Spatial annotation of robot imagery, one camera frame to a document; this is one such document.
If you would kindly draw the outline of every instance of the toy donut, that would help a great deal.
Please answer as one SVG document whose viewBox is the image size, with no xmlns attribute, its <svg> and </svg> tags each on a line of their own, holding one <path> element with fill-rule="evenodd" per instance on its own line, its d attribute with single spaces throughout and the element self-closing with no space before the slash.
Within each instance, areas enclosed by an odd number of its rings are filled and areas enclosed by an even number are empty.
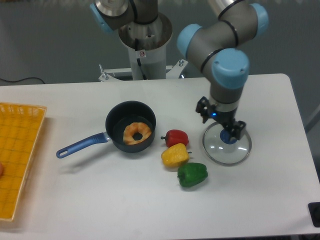
<svg viewBox="0 0 320 240">
<path fill-rule="evenodd" d="M 133 138 L 136 133 L 140 133 L 142 135 L 140 140 L 135 140 Z M 126 126 L 123 132 L 123 142 L 127 145 L 138 144 L 146 140 L 150 135 L 151 129 L 147 124 L 143 122 L 133 122 L 129 126 Z"/>
</svg>

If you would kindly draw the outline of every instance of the black cable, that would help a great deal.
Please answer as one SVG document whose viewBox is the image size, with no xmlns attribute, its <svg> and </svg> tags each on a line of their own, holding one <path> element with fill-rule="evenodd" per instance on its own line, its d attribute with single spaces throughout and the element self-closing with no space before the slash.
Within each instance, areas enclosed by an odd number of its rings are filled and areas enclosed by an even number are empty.
<svg viewBox="0 0 320 240">
<path fill-rule="evenodd" d="M 46 84 L 45 81 L 43 81 L 41 78 L 35 77 L 35 76 L 26 77 L 26 78 L 23 78 L 23 79 L 20 79 L 20 80 L 16 80 L 16 81 L 9 81 L 9 80 L 5 80 L 5 79 L 0 78 L 1 81 L 7 82 L 7 83 L 18 83 L 18 82 L 22 82 L 22 81 L 28 80 L 28 79 L 38 79 L 38 80 L 41 81 L 43 84 Z"/>
</svg>

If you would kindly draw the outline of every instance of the yellow tray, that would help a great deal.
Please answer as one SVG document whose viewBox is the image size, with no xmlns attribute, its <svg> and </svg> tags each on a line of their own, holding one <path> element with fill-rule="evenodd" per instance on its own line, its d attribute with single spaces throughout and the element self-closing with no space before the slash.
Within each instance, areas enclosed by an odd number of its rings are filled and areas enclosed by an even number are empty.
<svg viewBox="0 0 320 240">
<path fill-rule="evenodd" d="M 0 102 L 0 221 L 11 222 L 47 107 Z"/>
</svg>

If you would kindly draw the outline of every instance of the blue pan handle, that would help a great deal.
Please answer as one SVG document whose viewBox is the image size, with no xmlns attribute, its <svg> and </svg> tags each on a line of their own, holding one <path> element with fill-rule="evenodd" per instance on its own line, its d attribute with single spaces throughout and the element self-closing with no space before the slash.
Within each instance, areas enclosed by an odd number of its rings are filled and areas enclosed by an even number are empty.
<svg viewBox="0 0 320 240">
<path fill-rule="evenodd" d="M 111 138 L 108 136 L 106 132 L 101 132 L 92 136 L 89 136 L 81 141 L 78 141 L 70 146 L 60 149 L 56 152 L 56 157 L 62 159 L 70 154 L 74 154 L 79 150 L 82 150 L 86 147 L 89 147 L 93 144 L 103 144 L 110 141 Z"/>
</svg>

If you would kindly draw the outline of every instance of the black saucepan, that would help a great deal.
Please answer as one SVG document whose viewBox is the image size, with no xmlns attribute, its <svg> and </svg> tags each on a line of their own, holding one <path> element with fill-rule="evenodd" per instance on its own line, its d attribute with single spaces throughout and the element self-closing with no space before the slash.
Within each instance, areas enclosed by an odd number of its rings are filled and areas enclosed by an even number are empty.
<svg viewBox="0 0 320 240">
<path fill-rule="evenodd" d="M 125 128 L 132 123 L 145 123 L 151 129 L 151 135 L 144 141 L 127 145 L 123 142 Z M 107 143 L 112 140 L 113 144 L 126 153 L 137 153 L 146 149 L 155 138 L 156 116 L 152 109 L 139 101 L 125 101 L 111 109 L 105 120 L 106 132 L 101 132 L 70 146 L 60 149 L 56 152 L 56 156 L 62 159 L 79 150 L 89 147 L 93 144 Z M 133 136 L 135 140 L 139 140 L 139 133 Z"/>
</svg>

